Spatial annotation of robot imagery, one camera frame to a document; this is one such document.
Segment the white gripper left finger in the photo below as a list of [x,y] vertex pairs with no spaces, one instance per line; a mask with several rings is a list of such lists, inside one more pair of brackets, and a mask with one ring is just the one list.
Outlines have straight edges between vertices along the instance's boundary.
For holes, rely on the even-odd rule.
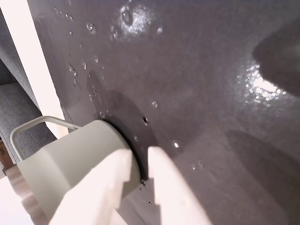
[[116,150],[64,195],[50,224],[124,225],[126,222],[117,209],[139,182],[132,151]]

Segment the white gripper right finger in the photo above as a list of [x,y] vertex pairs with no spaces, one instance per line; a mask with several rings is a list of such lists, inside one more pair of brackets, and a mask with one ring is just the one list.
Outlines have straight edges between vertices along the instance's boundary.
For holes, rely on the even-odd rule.
[[162,148],[148,148],[148,171],[154,181],[155,204],[160,206],[162,225],[212,224],[183,175]]

